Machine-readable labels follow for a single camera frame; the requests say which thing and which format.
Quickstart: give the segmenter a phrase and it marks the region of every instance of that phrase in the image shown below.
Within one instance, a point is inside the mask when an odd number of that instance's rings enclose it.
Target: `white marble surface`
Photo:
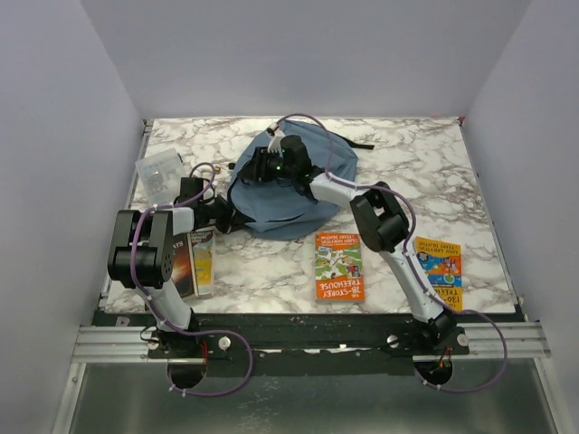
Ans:
[[[223,168],[217,192],[229,183],[227,163],[237,160],[275,118],[159,119],[147,156],[174,147],[190,168],[203,161]],[[418,215],[416,234],[462,246],[463,308],[513,312],[497,247],[484,211],[456,119],[325,119],[328,129],[358,143],[358,182],[384,180],[411,200]],[[147,202],[139,183],[133,208]],[[343,210],[323,231],[356,231]],[[191,299],[196,312],[211,313],[396,313],[409,312],[391,270],[363,247],[366,299],[363,304],[319,303],[315,299],[313,235],[292,242],[266,241],[237,231],[216,238],[214,297]],[[134,290],[113,282],[107,312],[143,312]]]

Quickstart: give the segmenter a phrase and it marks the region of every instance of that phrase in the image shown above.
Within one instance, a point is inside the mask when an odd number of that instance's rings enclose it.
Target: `transparent plastic box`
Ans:
[[[174,149],[159,152],[135,163],[148,202],[171,203],[179,195],[181,178],[186,176],[179,154]]]

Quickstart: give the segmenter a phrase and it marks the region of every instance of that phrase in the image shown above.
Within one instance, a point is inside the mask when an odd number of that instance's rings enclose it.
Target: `backpack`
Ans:
[[[300,136],[313,165],[325,168],[329,156],[326,133],[317,125],[286,120],[281,124],[286,136]],[[330,172],[354,181],[357,155],[353,147],[372,149],[373,146],[358,145],[335,133]],[[267,146],[270,137],[264,131],[252,140],[235,164],[232,180],[227,190],[227,202],[235,213],[236,226],[240,223],[258,238],[267,240],[296,240],[319,229],[338,211],[333,203],[318,202],[300,195],[288,180],[268,183],[245,182],[238,178],[239,171],[252,159],[256,147]]]

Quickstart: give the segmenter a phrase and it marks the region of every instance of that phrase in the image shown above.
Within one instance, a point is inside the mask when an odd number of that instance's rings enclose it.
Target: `book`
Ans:
[[[214,230],[202,230],[187,234],[191,246],[198,297],[211,296],[214,292]]]
[[[193,272],[193,256],[189,248],[187,233],[179,233],[173,237],[173,272],[171,279],[181,298],[195,293],[196,278]]]
[[[416,237],[416,255],[432,287],[444,303],[462,310],[462,255],[460,244]]]
[[[362,250],[357,233],[316,233],[316,298],[365,300]]]

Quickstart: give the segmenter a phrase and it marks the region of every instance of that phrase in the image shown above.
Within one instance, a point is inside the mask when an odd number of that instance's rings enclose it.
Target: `gray wall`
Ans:
[[[146,117],[464,115],[528,0],[81,0]]]
[[[49,432],[142,123],[76,0],[2,2],[0,431]]]
[[[518,294],[579,428],[579,3],[535,0],[466,120]]]

